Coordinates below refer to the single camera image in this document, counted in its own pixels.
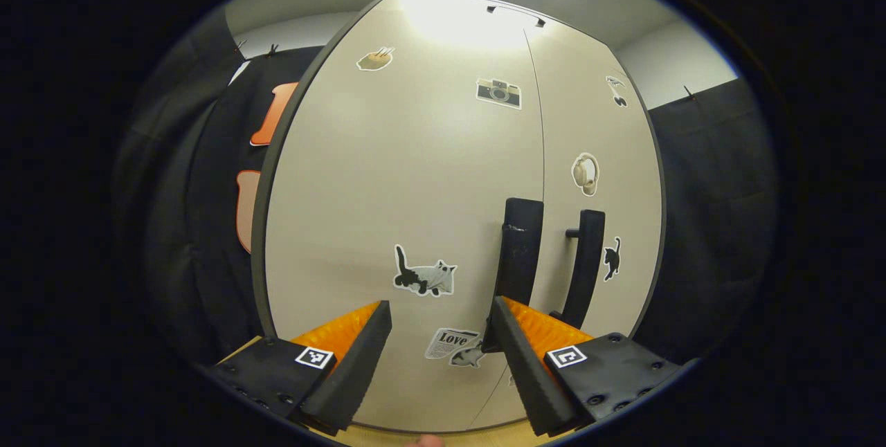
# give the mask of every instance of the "orange sticker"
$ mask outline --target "orange sticker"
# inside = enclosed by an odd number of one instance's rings
[[[292,97],[292,93],[295,93],[295,87],[297,87],[297,85],[298,82],[280,84],[271,91],[274,93],[274,100],[271,101],[271,106],[268,108],[268,113],[265,115],[265,121],[262,123],[262,128],[254,133],[253,137],[249,139],[251,145],[271,144],[271,138],[274,137],[276,125],[278,125],[280,122],[280,116],[282,116],[282,109],[284,109],[286,104],[289,103],[289,99]]]
[[[243,170],[237,174],[237,186],[240,188],[237,195],[237,239],[247,252],[253,252],[253,210],[255,208],[255,195],[259,190],[259,178],[261,172],[256,170]]]

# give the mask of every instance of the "cat sticker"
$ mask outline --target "cat sticker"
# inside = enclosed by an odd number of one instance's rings
[[[618,274],[618,264],[621,264],[621,238],[615,237],[615,248],[609,248],[608,246],[604,248],[604,264],[607,265],[610,270],[606,277],[604,277],[604,282],[611,280],[612,276]]]
[[[367,53],[357,62],[357,68],[363,72],[380,71],[393,62],[393,47],[382,47],[376,52]]]
[[[624,85],[624,82],[618,80],[616,77],[614,77],[612,75],[606,76],[606,82],[607,82],[607,84],[610,85],[610,89],[612,91],[612,100],[615,101],[615,104],[618,104],[618,106],[620,106],[620,107],[627,107],[627,101],[624,100],[624,98],[621,96],[621,94],[618,94],[618,91],[615,90],[616,87],[627,88],[627,86]]]
[[[472,346],[479,337],[478,331],[441,327],[431,338],[428,349],[424,350],[424,358],[447,358],[457,349]]]
[[[393,286],[408,289],[418,296],[430,293],[432,296],[452,295],[455,291],[455,269],[458,265],[449,265],[437,260],[434,265],[409,267],[406,254],[400,245],[395,245],[397,268],[399,274],[393,279]]]
[[[483,358],[484,355],[487,355],[480,350],[481,344],[483,344],[483,340],[479,340],[477,345],[473,347],[465,347],[458,350],[458,352],[454,353],[452,358],[449,359],[449,365],[456,365],[458,367],[479,367],[480,359]]]

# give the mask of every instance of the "black cat sticker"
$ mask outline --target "black cat sticker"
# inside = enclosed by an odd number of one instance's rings
[[[408,289],[418,296],[430,293],[434,297],[452,295],[455,291],[455,269],[458,265],[449,265],[437,260],[434,265],[409,267],[406,254],[400,245],[395,245],[399,274],[393,279],[393,286]]]
[[[485,355],[482,350],[480,350],[480,346],[483,344],[483,340],[479,340],[477,345],[473,347],[467,347],[459,350],[458,352],[452,355],[452,358],[449,359],[449,365],[457,365],[459,367],[479,367],[480,359]]]
[[[618,264],[621,264],[621,238],[615,237],[615,247],[609,248],[608,246],[604,248],[604,264],[607,265],[610,270],[606,277],[604,277],[604,282],[611,280],[612,276],[618,274]]]
[[[624,82],[618,80],[616,77],[614,77],[612,75],[606,76],[606,82],[607,82],[607,84],[610,85],[610,89],[612,90],[612,100],[615,101],[615,104],[618,104],[618,106],[620,106],[620,107],[627,107],[627,101],[624,100],[624,98],[621,97],[621,94],[618,94],[618,91],[615,90],[615,88],[617,86],[627,88],[627,86],[624,85]]]

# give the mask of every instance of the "white cabinet door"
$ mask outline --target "white cabinet door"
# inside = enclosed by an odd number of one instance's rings
[[[478,367],[424,355],[439,328],[482,334],[505,201],[542,197],[532,60],[522,28],[487,12],[494,4],[382,0],[323,63],[282,142],[265,241],[279,337],[390,300],[393,328],[357,423],[463,430],[506,366],[501,354]],[[393,48],[383,68],[358,68],[383,47]],[[519,109],[479,100],[478,79],[518,87]],[[408,267],[457,265],[452,294],[396,287],[398,244]]]
[[[578,241],[564,233],[579,227],[585,208],[604,211],[604,249],[617,248],[618,259],[602,253],[581,329],[591,336],[611,331],[630,336],[651,295],[662,239],[662,186],[651,126],[633,85],[604,44],[555,21],[526,28],[526,36],[541,98],[545,153],[545,216],[530,305],[545,313],[563,311]],[[594,157],[595,189],[575,182],[572,166],[582,154]],[[525,416],[507,378],[509,371],[472,428]]]

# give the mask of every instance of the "black curtain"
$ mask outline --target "black curtain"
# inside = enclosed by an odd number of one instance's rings
[[[200,132],[243,61],[219,6],[173,46],[143,85],[114,165],[123,279],[168,342],[199,362],[211,361],[218,349],[193,281],[186,185]]]
[[[262,324],[253,295],[251,258],[237,238],[237,174],[262,170],[268,147],[249,143],[262,128],[280,84],[298,82],[322,46],[262,55],[219,95],[192,148],[186,220],[194,281],[206,320],[215,330],[215,364],[257,334]]]
[[[634,334],[680,364],[705,355],[753,299],[778,213],[775,152],[750,87],[737,79],[695,98],[649,110],[667,232],[658,283]]]

